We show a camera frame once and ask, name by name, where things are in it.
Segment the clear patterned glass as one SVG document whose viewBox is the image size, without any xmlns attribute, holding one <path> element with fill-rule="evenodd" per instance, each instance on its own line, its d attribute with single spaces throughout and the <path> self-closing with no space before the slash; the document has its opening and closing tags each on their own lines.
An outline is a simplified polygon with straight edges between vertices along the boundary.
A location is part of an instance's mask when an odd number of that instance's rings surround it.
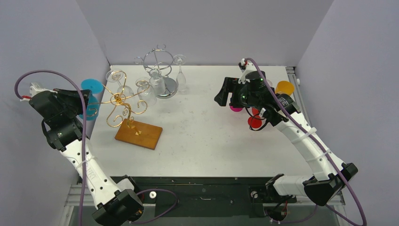
<svg viewBox="0 0 399 226">
<path fill-rule="evenodd" d="M 151 69 L 149 72 L 150 84 L 154 88 L 155 94 L 157 96 L 164 95 L 166 91 L 166 85 L 164 77 L 161 75 L 159 69 Z"/>
<path fill-rule="evenodd" d="M 150 80 L 146 77 L 140 77 L 136 80 L 137 93 L 140 100 L 147 103 L 148 106 L 153 106 L 157 102 L 154 88 L 150 84 Z"/>
</svg>

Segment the pink wine glass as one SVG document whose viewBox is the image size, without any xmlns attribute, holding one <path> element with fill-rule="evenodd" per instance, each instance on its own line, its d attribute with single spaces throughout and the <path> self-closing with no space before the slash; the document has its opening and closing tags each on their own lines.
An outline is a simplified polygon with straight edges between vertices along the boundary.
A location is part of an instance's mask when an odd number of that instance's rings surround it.
<svg viewBox="0 0 399 226">
<path fill-rule="evenodd" d="M 230 106 L 230 109 L 233 112 L 241 112 L 243 110 L 243 108 L 241 108 L 241 107 L 233 107 L 233 106 Z"/>
</svg>

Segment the blue wine glass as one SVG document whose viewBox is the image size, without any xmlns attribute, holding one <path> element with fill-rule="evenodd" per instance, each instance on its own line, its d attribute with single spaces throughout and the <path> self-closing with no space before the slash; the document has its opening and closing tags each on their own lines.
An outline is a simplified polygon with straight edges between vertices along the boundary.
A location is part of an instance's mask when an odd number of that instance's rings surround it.
<svg viewBox="0 0 399 226">
<path fill-rule="evenodd" d="M 94 94 L 100 94 L 104 90 L 103 84 L 96 79 L 86 79 L 82 81 L 81 88 L 91 91 L 86 108 L 86 119 L 87 121 L 93 121 L 97 118 L 100 108 L 99 101 Z"/>
</svg>

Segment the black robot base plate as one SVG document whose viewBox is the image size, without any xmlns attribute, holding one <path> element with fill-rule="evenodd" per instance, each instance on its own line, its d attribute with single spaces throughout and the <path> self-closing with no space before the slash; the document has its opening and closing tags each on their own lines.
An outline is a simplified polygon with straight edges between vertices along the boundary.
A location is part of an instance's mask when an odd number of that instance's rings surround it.
<svg viewBox="0 0 399 226">
<path fill-rule="evenodd" d="M 145 207 L 165 217 L 263 217 L 281 213 L 296 196 L 278 197 L 266 187 L 270 177 L 132 177 Z"/>
</svg>

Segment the orange cup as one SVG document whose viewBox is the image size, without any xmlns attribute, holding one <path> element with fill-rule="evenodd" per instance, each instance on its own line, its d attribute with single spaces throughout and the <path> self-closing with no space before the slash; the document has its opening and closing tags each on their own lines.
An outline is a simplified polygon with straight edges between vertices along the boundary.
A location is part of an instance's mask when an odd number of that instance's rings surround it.
<svg viewBox="0 0 399 226">
<path fill-rule="evenodd" d="M 286 94 L 286 95 L 292 95 L 295 90 L 295 86 L 288 81 L 280 81 L 276 88 L 275 88 L 275 94 Z"/>
</svg>

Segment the wooden rack base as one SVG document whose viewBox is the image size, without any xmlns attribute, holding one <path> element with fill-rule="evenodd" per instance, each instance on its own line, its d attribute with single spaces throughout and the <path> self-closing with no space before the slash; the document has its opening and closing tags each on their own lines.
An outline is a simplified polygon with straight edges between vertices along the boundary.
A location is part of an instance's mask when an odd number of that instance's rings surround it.
<svg viewBox="0 0 399 226">
<path fill-rule="evenodd" d="M 162 127 L 125 119 L 114 138 L 121 142 L 154 150 L 162 131 Z"/>
</svg>

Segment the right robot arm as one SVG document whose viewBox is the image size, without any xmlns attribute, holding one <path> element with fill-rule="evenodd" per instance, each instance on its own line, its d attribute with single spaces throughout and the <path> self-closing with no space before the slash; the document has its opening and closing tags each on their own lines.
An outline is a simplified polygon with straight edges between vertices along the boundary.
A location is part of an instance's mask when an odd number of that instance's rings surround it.
<svg viewBox="0 0 399 226">
<path fill-rule="evenodd" d="M 329 150 L 290 95 L 275 94 L 258 72 L 248 73 L 245 79 L 240 83 L 238 78 L 225 77 L 214 100 L 220 106 L 259 110 L 266 123 L 286 136 L 312 170 L 311 176 L 278 174 L 265 184 L 266 197 L 279 202 L 289 196 L 306 196 L 316 205 L 327 205 L 345 187 L 343 180 L 350 181 L 358 168 Z"/>
</svg>

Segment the aluminium table rail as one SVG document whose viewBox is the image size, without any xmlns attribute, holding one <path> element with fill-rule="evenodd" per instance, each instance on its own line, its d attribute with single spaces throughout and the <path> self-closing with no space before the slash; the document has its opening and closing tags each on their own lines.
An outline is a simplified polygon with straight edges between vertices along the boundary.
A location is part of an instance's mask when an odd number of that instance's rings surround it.
<svg viewBox="0 0 399 226">
<path fill-rule="evenodd" d="M 295 87 L 295 90 L 293 92 L 293 97 L 294 97 L 295 101 L 297 102 L 297 104 L 299 105 L 301 112 L 304 114 L 305 119 L 311 125 L 311 121 L 308 116 L 308 112 L 305 107 L 304 100 L 303 100 L 303 97 L 302 97 L 302 94 L 300 91 L 300 80 L 297 78 L 296 73 L 295 73 L 295 67 L 286 66 L 286 72 L 287 72 L 289 82 L 291 82 Z"/>
</svg>

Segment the clear champagne flute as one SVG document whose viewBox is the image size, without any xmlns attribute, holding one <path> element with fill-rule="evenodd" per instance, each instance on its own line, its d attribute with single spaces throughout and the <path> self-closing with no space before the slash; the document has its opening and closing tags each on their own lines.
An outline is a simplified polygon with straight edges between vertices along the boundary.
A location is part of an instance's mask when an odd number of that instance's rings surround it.
<svg viewBox="0 0 399 226">
<path fill-rule="evenodd" d="M 181 94 L 186 94 L 188 90 L 186 85 L 186 77 L 182 71 L 182 65 L 184 65 L 186 61 L 186 56 L 184 55 L 175 55 L 173 57 L 173 63 L 179 66 L 179 72 L 176 77 L 176 82 L 178 84 L 178 92 Z"/>
</svg>

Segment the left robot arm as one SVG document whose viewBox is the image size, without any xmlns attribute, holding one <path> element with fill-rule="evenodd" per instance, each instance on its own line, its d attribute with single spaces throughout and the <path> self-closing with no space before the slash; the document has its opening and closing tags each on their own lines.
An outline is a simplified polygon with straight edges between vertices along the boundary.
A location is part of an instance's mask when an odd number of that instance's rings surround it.
<svg viewBox="0 0 399 226">
<path fill-rule="evenodd" d="M 29 104 L 43 118 L 42 131 L 50 147 L 73 165 L 89 189 L 96 208 L 93 219 L 102 226 L 120 226 L 143 212 L 140 189 L 132 184 L 120 187 L 92 154 L 90 140 L 77 118 L 87 107 L 90 94 L 88 89 L 45 89 L 33 94 Z"/>
</svg>

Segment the red wine glass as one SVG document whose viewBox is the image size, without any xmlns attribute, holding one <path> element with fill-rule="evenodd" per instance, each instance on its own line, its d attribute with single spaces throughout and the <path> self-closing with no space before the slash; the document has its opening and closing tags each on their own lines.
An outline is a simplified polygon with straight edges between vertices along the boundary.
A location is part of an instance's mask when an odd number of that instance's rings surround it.
<svg viewBox="0 0 399 226">
<path fill-rule="evenodd" d="M 263 120 L 259 116 L 259 110 L 256 108 L 251 108 L 251 115 L 247 120 L 248 125 L 253 129 L 258 129 L 262 126 Z"/>
</svg>

